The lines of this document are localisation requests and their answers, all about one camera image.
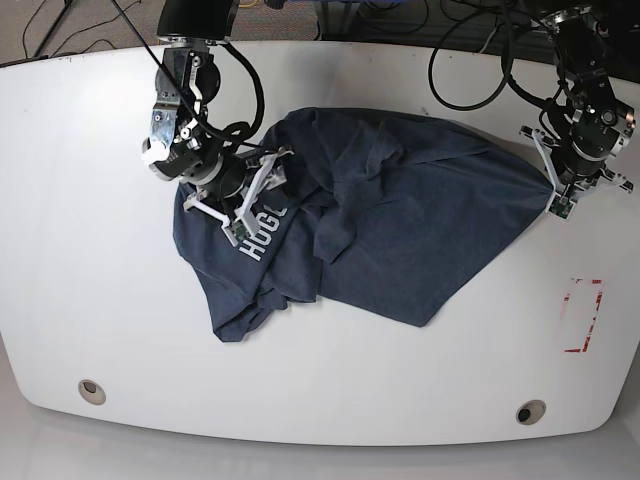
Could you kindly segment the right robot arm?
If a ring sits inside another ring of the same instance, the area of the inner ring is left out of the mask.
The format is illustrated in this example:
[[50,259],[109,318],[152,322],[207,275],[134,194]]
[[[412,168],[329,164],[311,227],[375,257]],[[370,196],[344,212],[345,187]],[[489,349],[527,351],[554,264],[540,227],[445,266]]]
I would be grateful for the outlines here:
[[[262,125],[265,98],[257,71],[229,41],[239,6],[237,1],[164,4],[157,35],[168,45],[156,61],[156,101],[142,148],[144,164],[157,177],[183,186],[183,209],[218,221],[232,242],[258,232],[254,205],[261,193],[285,183],[279,160],[292,152],[251,140]],[[219,128],[209,121],[208,108],[222,80],[212,52],[216,45],[249,74],[256,99],[249,122]]]

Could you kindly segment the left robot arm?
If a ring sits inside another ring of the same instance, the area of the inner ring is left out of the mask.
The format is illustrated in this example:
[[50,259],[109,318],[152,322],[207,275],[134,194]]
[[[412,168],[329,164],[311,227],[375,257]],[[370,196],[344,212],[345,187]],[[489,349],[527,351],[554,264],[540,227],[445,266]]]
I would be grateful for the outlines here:
[[607,165],[628,146],[636,129],[635,110],[616,98],[608,66],[637,66],[633,44],[639,39],[636,1],[526,1],[527,26],[520,36],[541,29],[555,49],[556,97],[538,98],[510,78],[512,90],[540,110],[538,129],[523,128],[549,173],[553,194],[548,211],[565,218],[602,180],[630,193],[634,185]]

